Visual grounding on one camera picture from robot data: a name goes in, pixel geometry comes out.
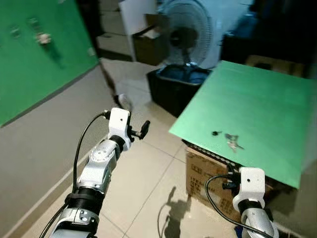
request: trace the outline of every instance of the white panel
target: white panel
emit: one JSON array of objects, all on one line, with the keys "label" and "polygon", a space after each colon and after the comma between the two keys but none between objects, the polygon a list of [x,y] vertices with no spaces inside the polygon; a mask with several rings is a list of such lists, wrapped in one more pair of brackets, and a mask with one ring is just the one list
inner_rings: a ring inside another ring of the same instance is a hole
[{"label": "white panel", "polygon": [[146,27],[144,14],[156,13],[155,0],[125,0],[119,3],[123,25],[128,35],[128,43],[132,59],[135,61],[134,46],[131,35],[139,32]]},{"label": "white panel", "polygon": [[119,0],[100,0],[101,11],[116,11],[119,8]]},{"label": "white panel", "polygon": [[101,19],[105,32],[126,35],[119,11],[102,11]]}]

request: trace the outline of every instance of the black bin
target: black bin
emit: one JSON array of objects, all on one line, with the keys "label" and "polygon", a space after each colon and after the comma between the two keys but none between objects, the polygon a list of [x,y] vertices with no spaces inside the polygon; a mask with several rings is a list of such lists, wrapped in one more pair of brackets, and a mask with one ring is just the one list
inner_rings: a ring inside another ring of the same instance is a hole
[{"label": "black bin", "polygon": [[179,117],[210,70],[194,66],[168,65],[147,74],[152,100]]}]

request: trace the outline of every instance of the tile floor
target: tile floor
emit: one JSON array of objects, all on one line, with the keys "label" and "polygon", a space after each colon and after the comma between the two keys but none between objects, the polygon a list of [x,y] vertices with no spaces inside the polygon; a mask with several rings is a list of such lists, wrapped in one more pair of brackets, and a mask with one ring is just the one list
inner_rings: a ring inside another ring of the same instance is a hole
[{"label": "tile floor", "polygon": [[[168,130],[176,118],[151,102],[145,74],[154,66],[103,59],[118,92],[134,104],[131,124],[151,121],[147,137],[121,155],[100,214],[99,238],[234,238],[233,225],[185,189],[185,145]],[[23,238],[38,237],[70,188]]]}]

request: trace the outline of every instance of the green wall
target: green wall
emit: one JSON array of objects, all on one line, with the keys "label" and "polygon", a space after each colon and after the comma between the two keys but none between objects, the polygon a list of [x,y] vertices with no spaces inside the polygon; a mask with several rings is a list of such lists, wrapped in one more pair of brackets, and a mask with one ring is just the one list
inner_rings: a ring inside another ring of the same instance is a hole
[{"label": "green wall", "polygon": [[[36,42],[30,18],[52,43]],[[95,66],[90,47],[74,0],[0,0],[0,126]]]}]

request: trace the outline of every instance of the baseboard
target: baseboard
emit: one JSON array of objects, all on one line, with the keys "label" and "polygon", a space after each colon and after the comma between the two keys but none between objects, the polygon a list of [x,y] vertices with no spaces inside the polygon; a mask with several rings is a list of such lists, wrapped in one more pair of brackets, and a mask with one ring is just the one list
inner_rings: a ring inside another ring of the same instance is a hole
[{"label": "baseboard", "polygon": [[[89,152],[78,161],[78,174],[85,166]],[[59,196],[72,184],[73,169],[70,169],[47,193],[38,200],[32,208],[8,231],[2,238],[22,237],[43,213],[59,198]]]},{"label": "baseboard", "polygon": [[304,236],[292,231],[291,229],[282,226],[279,223],[275,223],[277,226],[278,232],[279,232],[279,237],[285,237],[285,238],[305,238]]},{"label": "baseboard", "polygon": [[122,60],[122,61],[130,61],[132,62],[132,57],[129,55],[117,53],[117,52],[112,52],[112,51],[107,51],[103,49],[99,49],[100,51],[100,56],[103,58],[107,58],[110,60]]}]

